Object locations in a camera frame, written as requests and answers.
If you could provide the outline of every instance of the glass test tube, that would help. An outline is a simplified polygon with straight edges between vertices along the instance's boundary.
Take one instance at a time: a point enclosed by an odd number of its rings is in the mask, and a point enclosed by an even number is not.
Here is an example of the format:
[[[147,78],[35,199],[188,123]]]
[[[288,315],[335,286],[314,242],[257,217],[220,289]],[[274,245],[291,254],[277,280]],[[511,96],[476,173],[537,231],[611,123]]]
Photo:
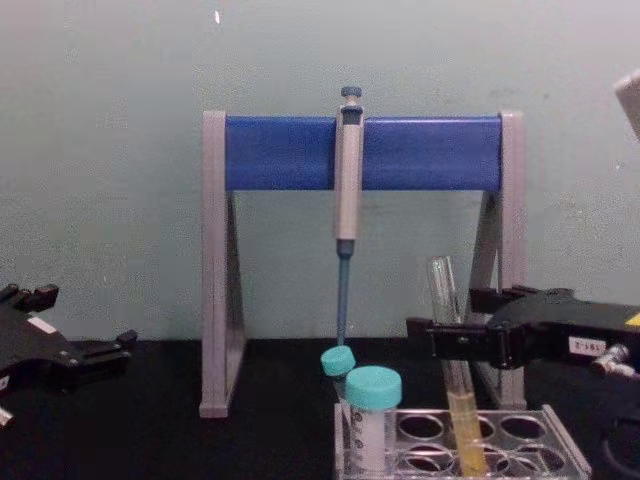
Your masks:
[[[434,319],[438,323],[462,323],[449,257],[434,257],[427,268]],[[482,447],[482,435],[469,364],[459,360],[442,362],[462,474],[482,476],[489,468]]]

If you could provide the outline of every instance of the teal cap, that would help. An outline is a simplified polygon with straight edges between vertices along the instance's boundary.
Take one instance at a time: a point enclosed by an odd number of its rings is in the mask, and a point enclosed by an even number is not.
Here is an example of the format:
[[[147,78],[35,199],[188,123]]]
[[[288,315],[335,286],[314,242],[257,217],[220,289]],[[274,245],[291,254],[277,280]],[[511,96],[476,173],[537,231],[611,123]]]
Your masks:
[[[402,400],[402,378],[386,367],[354,368],[347,375],[347,403],[364,410],[386,410]]]
[[[345,375],[356,366],[353,352],[346,345],[330,348],[322,354],[320,362],[325,375],[329,377]]]

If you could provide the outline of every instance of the black clamp holder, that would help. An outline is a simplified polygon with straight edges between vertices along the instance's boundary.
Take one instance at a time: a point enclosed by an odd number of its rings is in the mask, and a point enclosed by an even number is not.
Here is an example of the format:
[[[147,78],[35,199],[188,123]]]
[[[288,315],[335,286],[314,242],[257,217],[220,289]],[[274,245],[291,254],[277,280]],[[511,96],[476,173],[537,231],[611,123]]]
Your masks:
[[[33,292],[10,284],[0,290],[0,395],[25,388],[69,392],[124,373],[138,335],[129,330],[112,342],[79,348],[32,314],[55,305],[58,287]],[[0,427],[12,419],[0,409]]]

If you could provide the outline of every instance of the black table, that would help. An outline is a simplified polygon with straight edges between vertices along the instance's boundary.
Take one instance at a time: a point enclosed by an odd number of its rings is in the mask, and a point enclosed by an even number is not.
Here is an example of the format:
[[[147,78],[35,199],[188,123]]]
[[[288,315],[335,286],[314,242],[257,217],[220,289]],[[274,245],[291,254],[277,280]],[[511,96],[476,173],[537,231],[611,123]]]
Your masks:
[[[439,362],[416,359],[403,339],[350,344],[360,364],[402,375],[402,407],[446,408]],[[66,397],[28,391],[3,399],[16,421],[0,432],[0,479],[330,479],[334,394],[319,357],[331,345],[251,341],[230,418],[204,421],[199,343],[141,342],[123,378]],[[526,378],[530,407],[554,408],[593,478],[622,478],[602,458],[599,434],[616,411],[640,401],[640,385],[542,363]],[[491,407],[482,389],[477,397],[479,408]],[[624,442],[640,457],[640,438]]]

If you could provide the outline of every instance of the centrifuge tube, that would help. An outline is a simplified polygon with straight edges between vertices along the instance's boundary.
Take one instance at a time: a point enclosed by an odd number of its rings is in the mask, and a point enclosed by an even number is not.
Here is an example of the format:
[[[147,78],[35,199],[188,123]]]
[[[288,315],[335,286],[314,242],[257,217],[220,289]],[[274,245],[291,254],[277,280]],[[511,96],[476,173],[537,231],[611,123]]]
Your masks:
[[[394,370],[368,366],[347,375],[351,407],[351,463],[365,476],[393,475],[396,469],[396,407],[402,380]]]

